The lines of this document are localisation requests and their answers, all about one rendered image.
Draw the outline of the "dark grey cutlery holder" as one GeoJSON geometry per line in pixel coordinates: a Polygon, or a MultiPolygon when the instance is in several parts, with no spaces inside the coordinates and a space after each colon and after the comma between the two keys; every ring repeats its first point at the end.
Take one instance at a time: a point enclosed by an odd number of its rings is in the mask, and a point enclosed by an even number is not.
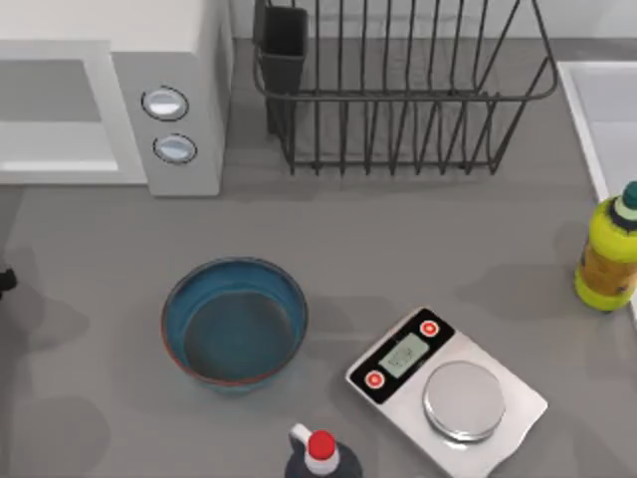
{"type": "Polygon", "coordinates": [[[271,95],[296,95],[308,51],[308,11],[255,0],[254,14],[253,44],[265,91],[271,95]]]}

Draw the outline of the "round silver microwave knob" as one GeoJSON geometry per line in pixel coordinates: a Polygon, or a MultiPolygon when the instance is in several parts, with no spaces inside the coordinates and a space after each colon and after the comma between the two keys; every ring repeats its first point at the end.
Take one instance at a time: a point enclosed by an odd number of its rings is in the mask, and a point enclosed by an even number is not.
{"type": "Polygon", "coordinates": [[[169,164],[187,164],[198,152],[195,142],[186,135],[169,134],[153,142],[153,152],[162,161],[169,164]]]}
{"type": "Polygon", "coordinates": [[[187,98],[178,90],[162,86],[141,96],[143,110],[154,120],[177,121],[189,110],[187,98]]]}

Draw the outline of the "dark bottle with red cap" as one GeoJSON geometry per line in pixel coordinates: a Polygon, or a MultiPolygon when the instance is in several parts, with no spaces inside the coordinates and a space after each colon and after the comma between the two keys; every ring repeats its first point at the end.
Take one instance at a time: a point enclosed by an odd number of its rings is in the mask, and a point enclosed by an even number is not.
{"type": "Polygon", "coordinates": [[[310,430],[301,423],[289,431],[292,446],[284,478],[363,478],[353,450],[327,430],[310,430]]]}

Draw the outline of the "blue bowl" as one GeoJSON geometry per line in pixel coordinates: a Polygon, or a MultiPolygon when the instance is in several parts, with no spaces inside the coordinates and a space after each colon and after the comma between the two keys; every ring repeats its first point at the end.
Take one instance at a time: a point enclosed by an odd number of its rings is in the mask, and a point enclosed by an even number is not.
{"type": "Polygon", "coordinates": [[[298,281],[268,260],[231,256],[203,263],[167,294],[160,314],[166,353],[194,382],[246,393],[275,379],[310,324],[298,281]]]}

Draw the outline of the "yellow-green bottle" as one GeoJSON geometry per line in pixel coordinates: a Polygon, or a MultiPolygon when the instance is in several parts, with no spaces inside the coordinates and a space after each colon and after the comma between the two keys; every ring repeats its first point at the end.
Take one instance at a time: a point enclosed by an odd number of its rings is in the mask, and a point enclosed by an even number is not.
{"type": "Polygon", "coordinates": [[[574,288],[584,304],[603,313],[630,302],[637,290],[637,180],[595,208],[574,288]]]}

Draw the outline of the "white sink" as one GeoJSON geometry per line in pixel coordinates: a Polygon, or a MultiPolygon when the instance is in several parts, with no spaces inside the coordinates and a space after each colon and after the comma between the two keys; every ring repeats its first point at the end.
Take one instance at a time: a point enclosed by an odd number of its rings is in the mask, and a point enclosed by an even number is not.
{"type": "MultiPolygon", "coordinates": [[[[598,205],[637,180],[637,61],[564,61],[558,71],[598,205]]],[[[637,323],[637,290],[626,306],[637,323]]]]}

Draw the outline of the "pale microwave oven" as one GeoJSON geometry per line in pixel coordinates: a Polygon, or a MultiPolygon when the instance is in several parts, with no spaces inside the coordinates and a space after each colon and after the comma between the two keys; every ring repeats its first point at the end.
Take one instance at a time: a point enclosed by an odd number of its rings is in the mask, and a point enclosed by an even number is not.
{"type": "Polygon", "coordinates": [[[0,185],[143,185],[215,196],[234,68],[229,0],[0,0],[0,185]],[[188,100],[152,119],[144,92],[188,100]],[[169,164],[153,142],[198,149],[169,164]]]}

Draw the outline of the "silver kitchen scale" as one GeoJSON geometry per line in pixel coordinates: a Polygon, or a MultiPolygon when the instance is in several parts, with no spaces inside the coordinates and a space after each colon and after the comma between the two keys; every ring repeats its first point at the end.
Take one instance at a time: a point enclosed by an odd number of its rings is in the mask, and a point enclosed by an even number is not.
{"type": "Polygon", "coordinates": [[[548,409],[536,390],[426,307],[401,318],[345,379],[449,478],[489,478],[548,409]]]}

